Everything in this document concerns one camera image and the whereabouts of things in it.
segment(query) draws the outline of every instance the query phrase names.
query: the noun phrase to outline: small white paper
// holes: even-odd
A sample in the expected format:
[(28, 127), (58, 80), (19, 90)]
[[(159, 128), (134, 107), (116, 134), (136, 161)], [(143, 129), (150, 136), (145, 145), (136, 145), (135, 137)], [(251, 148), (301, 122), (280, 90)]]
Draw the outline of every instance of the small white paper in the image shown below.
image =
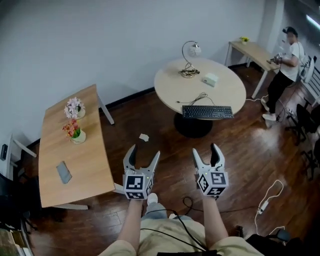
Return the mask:
[(144, 140), (145, 142), (149, 141), (149, 136), (141, 133), (139, 139)]

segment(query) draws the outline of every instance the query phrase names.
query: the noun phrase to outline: round white table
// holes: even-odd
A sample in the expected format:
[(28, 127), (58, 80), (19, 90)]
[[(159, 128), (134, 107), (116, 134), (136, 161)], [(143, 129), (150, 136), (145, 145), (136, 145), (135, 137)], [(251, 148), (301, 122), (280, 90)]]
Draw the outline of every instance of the round white table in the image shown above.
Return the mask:
[[(200, 138), (211, 130), (212, 120), (183, 118), (182, 106), (188, 105), (203, 92), (216, 106), (230, 106), (235, 115), (246, 102), (246, 89), (241, 79), (222, 64), (204, 58), (194, 58), (191, 62), (200, 74), (193, 78), (182, 77), (179, 71), (185, 68), (186, 61), (174, 60), (156, 73), (154, 88), (159, 99), (177, 112), (174, 117), (176, 129), (188, 138)], [(215, 87), (202, 82), (207, 73), (219, 77)], [(212, 106), (209, 98), (198, 100), (194, 105)]]

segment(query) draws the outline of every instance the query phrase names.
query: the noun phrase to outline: human arm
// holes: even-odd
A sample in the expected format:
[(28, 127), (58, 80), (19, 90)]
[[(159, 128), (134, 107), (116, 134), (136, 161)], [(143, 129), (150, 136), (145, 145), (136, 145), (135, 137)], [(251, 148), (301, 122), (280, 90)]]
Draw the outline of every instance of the human arm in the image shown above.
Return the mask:
[(292, 68), (296, 67), (298, 65), (298, 62), (299, 59), (294, 55), (292, 55), (291, 58), (282, 58), (279, 60), (279, 64), (285, 64)]
[(228, 232), (221, 219), (216, 199), (211, 196), (202, 195), (204, 214), (205, 244), (211, 248), (216, 242), (227, 238)]
[(143, 200), (131, 200), (124, 224), (117, 238), (132, 245), (138, 251), (140, 242), (141, 211)]
[(299, 43), (296, 42), (290, 46), (290, 53), (291, 53), (291, 58), (285, 56), (279, 59), (277, 64), (284, 64), (292, 68), (296, 67), (299, 64), (299, 58), (301, 54)]

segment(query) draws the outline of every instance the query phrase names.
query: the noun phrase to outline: person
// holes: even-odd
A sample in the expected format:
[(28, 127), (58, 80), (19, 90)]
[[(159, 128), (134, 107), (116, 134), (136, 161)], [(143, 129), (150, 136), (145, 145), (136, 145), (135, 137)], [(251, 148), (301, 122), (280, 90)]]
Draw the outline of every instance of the person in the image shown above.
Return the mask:
[(262, 256), (241, 237), (229, 237), (221, 219), (216, 200), (202, 196), (204, 226), (189, 216), (180, 216), (188, 235), (178, 217), (168, 218), (165, 207), (158, 203), (158, 197), (151, 193), (147, 198), (147, 209), (141, 218), (142, 200), (131, 200), (127, 215), (117, 240), (99, 256), (156, 256), (175, 253), (213, 251), (210, 255)]
[(283, 58), (274, 58), (274, 62), (280, 64), (280, 71), (268, 87), (268, 102), (261, 99), (261, 104), (267, 111), (262, 117), (269, 121), (276, 121), (276, 103), (285, 89), (297, 80), (299, 64), (303, 63), (305, 58), (305, 50), (298, 41), (297, 31), (293, 27), (288, 27), (285, 33), (290, 47)]

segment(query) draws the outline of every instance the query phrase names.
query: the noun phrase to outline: black pants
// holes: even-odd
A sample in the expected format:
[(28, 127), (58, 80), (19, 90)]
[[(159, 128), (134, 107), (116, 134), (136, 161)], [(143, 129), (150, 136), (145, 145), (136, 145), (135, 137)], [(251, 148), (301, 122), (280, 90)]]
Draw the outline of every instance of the black pants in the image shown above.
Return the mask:
[(269, 107), (269, 112), (274, 114), (276, 112), (276, 102), (280, 99), (285, 89), (294, 81), (286, 77), (281, 71), (275, 75), (274, 79), (268, 87), (269, 100), (266, 105)]

